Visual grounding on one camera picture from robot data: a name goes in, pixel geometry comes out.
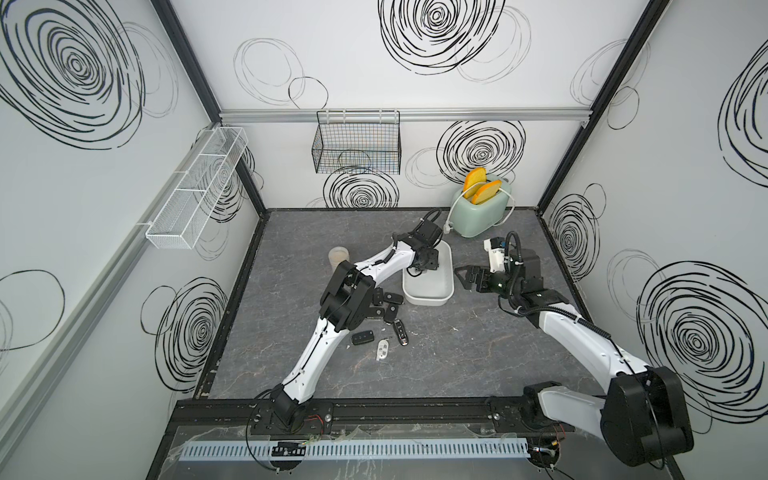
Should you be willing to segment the white storage box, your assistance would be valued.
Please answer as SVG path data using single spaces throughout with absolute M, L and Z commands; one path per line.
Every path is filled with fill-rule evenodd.
M 415 306 L 439 307 L 453 296 L 454 274 L 450 245 L 441 240 L 437 245 L 438 268 L 425 270 L 412 276 L 408 270 L 402 273 L 402 289 L 406 301 Z

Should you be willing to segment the black Porsche car key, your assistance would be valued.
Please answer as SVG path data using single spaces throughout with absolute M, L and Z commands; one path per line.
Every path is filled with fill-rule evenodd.
M 407 346 L 409 344 L 409 337 L 403 321 L 400 319 L 395 319 L 393 322 L 393 328 L 398 338 L 398 342 L 402 346 Z

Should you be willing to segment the white car key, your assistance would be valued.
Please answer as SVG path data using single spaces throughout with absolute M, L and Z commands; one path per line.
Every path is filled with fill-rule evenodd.
M 376 360 L 383 361 L 387 358 L 389 352 L 389 341 L 382 339 L 378 342 L 376 351 Z

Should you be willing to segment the black flip key lone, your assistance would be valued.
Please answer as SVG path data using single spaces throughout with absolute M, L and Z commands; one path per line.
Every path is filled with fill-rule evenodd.
M 351 337 L 351 342 L 354 346 L 365 345 L 372 343 L 375 340 L 375 335 L 372 330 L 365 330 L 354 333 Z

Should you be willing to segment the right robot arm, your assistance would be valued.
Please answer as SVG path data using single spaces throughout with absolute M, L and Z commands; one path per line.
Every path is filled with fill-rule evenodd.
M 618 346 L 558 291 L 545 286 L 534 251 L 493 250 L 490 265 L 454 270 L 466 290 L 494 294 L 506 314 L 528 320 L 559 342 L 603 390 L 593 396 L 556 384 L 531 388 L 533 413 L 570 424 L 605 442 L 622 463 L 638 466 L 693 449 L 682 381 L 668 367 Z

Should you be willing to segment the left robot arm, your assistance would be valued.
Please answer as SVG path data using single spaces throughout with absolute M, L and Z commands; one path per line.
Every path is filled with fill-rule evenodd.
M 378 284 L 409 269 L 434 271 L 443 229 L 440 211 L 424 215 L 410 231 L 394 234 L 389 247 L 356 263 L 343 260 L 320 298 L 319 316 L 310 340 L 290 373 L 269 393 L 277 419 L 292 430 L 301 424 L 305 404 L 342 340 L 359 327 L 372 305 Z

